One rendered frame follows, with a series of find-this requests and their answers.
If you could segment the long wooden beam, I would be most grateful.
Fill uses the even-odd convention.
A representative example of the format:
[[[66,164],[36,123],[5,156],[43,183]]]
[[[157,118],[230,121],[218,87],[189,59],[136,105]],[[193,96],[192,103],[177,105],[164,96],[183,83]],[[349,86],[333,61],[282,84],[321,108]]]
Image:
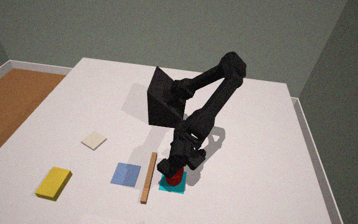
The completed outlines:
[[[148,194],[149,194],[149,190],[150,190],[150,185],[151,185],[151,181],[152,181],[152,177],[153,177],[154,167],[155,167],[155,164],[156,164],[156,159],[157,159],[157,152],[152,152],[152,156],[151,156],[150,164],[149,164],[149,167],[148,167],[144,188],[143,188],[141,199],[140,199],[141,204],[146,204],[146,202],[147,202],[147,198],[148,198]]]

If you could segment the beige flat square tile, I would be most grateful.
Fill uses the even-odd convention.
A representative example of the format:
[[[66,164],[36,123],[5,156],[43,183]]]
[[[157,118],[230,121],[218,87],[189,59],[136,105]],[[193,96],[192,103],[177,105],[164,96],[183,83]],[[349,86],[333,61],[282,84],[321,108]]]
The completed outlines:
[[[103,142],[107,140],[106,137],[102,136],[101,134],[93,131],[89,134],[81,143],[89,147],[91,150],[95,150],[98,148]]]

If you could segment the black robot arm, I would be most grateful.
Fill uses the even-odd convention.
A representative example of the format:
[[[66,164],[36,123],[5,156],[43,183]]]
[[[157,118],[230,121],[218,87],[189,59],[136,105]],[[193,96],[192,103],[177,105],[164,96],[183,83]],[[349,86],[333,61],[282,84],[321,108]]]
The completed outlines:
[[[197,148],[209,135],[219,111],[243,84],[246,67],[236,52],[228,52],[222,57],[219,65],[192,79],[174,80],[170,90],[163,91],[163,101],[174,107],[179,99],[189,100],[193,98],[196,90],[225,78],[202,108],[195,110],[186,120],[179,120],[174,129],[169,155],[169,163],[172,166],[188,165],[191,170],[195,170],[206,159],[206,151]],[[192,134],[198,139],[194,139]]]

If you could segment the yellow rectangular block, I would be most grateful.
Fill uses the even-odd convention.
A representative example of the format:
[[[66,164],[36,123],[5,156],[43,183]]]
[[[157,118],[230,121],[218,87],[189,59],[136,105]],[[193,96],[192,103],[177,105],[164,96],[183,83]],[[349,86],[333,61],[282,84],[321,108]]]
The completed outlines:
[[[71,176],[70,170],[53,166],[35,191],[35,195],[38,198],[56,202]]]

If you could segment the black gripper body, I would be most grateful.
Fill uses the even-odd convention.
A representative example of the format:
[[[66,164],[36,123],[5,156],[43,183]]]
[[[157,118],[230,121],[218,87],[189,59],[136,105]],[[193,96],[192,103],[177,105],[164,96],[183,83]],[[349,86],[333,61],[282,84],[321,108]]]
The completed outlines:
[[[177,167],[172,166],[169,163],[169,160],[166,158],[162,159],[157,164],[157,171],[161,172],[163,175],[165,175],[168,179],[171,179],[177,172]]]

